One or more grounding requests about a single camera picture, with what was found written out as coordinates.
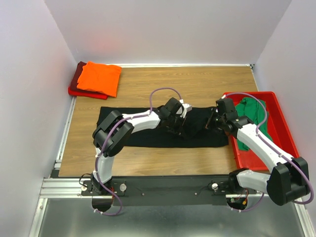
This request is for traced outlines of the black t shirt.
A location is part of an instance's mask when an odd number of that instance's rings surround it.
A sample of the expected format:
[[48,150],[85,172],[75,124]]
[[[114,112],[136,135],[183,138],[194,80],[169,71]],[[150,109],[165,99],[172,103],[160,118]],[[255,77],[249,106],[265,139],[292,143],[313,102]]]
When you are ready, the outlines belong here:
[[219,148],[229,144],[224,131],[206,128],[212,107],[193,107],[186,115],[185,136],[171,133],[166,127],[132,133],[126,142],[130,147],[147,148]]

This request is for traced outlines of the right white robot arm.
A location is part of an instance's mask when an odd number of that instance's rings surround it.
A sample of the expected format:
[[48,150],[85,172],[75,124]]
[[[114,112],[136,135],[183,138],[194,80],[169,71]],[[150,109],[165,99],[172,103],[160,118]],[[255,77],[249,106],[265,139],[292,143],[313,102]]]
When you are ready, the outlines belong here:
[[[307,161],[302,157],[294,158],[268,139],[259,129],[261,123],[255,124],[249,117],[239,116],[229,94],[216,101],[209,122],[212,128],[219,128],[247,145],[269,170],[269,174],[248,168],[231,172],[227,181],[230,192],[257,190],[268,194],[279,206],[289,202],[309,204],[314,200]],[[304,196],[309,196],[309,199],[298,201]]]

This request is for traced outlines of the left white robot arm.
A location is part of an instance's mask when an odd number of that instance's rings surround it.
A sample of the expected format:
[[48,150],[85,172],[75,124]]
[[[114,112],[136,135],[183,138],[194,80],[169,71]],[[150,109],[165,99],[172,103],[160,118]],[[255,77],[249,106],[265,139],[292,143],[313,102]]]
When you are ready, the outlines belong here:
[[93,190],[99,195],[110,190],[109,181],[112,178],[115,155],[123,149],[132,133],[162,127],[174,134],[183,135],[186,115],[191,110],[192,106],[183,99],[172,97],[165,105],[151,107],[141,113],[122,114],[118,110],[110,112],[92,134],[96,149],[91,178]]

